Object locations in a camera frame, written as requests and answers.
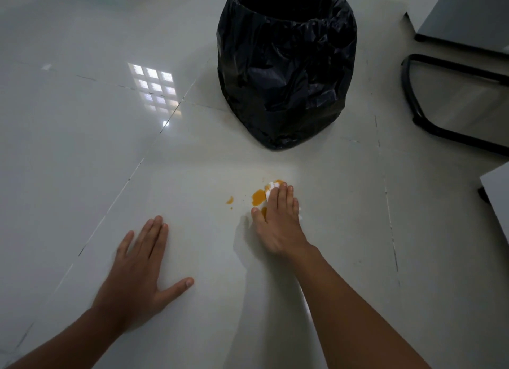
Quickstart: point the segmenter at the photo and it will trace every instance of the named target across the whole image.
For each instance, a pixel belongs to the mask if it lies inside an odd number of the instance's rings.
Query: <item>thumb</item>
[[[175,283],[173,286],[166,290],[158,291],[155,295],[156,308],[160,312],[163,308],[168,306],[171,302],[176,300],[187,289],[194,284],[193,278],[184,278],[183,280]]]
[[[267,225],[265,218],[263,217],[262,212],[256,207],[251,210],[251,216],[253,218],[253,223],[256,226],[256,231],[260,234]]]

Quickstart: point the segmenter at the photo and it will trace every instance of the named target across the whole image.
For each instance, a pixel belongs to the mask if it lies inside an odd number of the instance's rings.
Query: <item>glossy floor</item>
[[[476,193],[506,159],[414,126],[399,70],[412,52],[509,65],[414,42],[407,0],[348,0],[359,35],[345,110],[312,140],[270,152],[220,93],[225,1],[2,4],[2,360],[78,317],[125,232],[162,214],[160,283],[196,284],[98,367],[325,367],[298,286],[251,228],[253,192],[284,179],[310,241],[429,364],[506,367],[509,253]],[[426,100],[432,75],[416,80]],[[442,84],[428,110],[465,92]]]

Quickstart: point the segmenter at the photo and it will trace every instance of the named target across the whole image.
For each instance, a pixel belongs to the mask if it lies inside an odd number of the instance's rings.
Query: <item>black metal chair frame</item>
[[[461,72],[464,74],[485,78],[488,80],[492,80],[494,82],[498,82],[499,84],[504,86],[509,86],[509,76],[421,54],[411,54],[410,56],[406,57],[403,63],[401,64],[402,65],[401,84],[403,86],[403,91],[405,93],[408,105],[412,110],[413,114],[412,121],[414,122],[415,125],[423,128],[426,132],[430,134],[443,137],[444,139],[457,141],[459,143],[467,144],[472,147],[481,148],[486,151],[497,153],[503,156],[509,156],[509,147],[492,143],[490,141],[481,140],[476,137],[468,136],[466,134],[460,134],[458,132],[454,132],[448,129],[440,128],[439,126],[433,124],[430,120],[428,120],[422,108],[420,107],[419,102],[417,101],[417,97],[415,96],[415,93],[412,89],[412,84],[410,82],[410,66],[412,61],[422,62],[428,65],[438,66],[441,68],[454,70],[456,72]]]

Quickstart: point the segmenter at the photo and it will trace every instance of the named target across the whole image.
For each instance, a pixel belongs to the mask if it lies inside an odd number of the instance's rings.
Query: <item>finger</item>
[[[267,226],[267,222],[263,217],[262,212],[258,208],[253,208],[251,210],[251,216],[253,218],[254,227],[256,228],[256,232],[258,235],[261,235]]]
[[[159,270],[161,269],[162,257],[164,256],[164,250],[166,250],[166,243],[168,241],[168,231],[168,225],[163,223],[154,248],[152,249],[152,253],[150,254],[149,261],[156,276],[159,276]]]
[[[122,242],[120,242],[117,248],[117,256],[115,257],[115,260],[120,260],[126,256],[127,250],[129,249],[129,245],[131,244],[133,239],[134,231],[129,231],[124,237],[124,239],[122,239]]]
[[[163,308],[184,294],[193,284],[193,278],[184,278],[169,289],[158,291],[154,298],[156,310],[160,312]]]
[[[277,198],[277,209],[286,211],[286,195],[288,191],[288,185],[283,183],[279,187],[279,196]]]
[[[277,195],[279,194],[279,188],[274,187],[270,192],[269,199],[267,199],[267,208],[275,210],[277,208]]]
[[[161,231],[162,226],[162,216],[157,215],[154,218],[154,224],[152,224],[152,228],[143,239],[142,247],[139,249],[139,253],[145,257],[149,257],[152,249],[154,248],[154,244],[156,243],[157,237],[159,236],[159,232]]]
[[[143,239],[149,233],[152,228],[152,224],[154,224],[154,219],[147,220],[147,223],[143,226],[142,230],[139,232],[138,237],[136,238],[136,242],[132,248],[132,254],[137,255],[139,253],[139,249],[142,247]]]
[[[299,201],[293,198],[293,217],[299,220]]]
[[[287,192],[287,212],[292,215],[293,214],[293,186],[288,187]]]

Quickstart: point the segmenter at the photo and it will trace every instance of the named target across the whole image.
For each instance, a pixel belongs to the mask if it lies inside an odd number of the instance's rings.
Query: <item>trash can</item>
[[[227,0],[216,36],[223,95],[267,148],[296,146],[345,107],[357,44],[346,0]]]

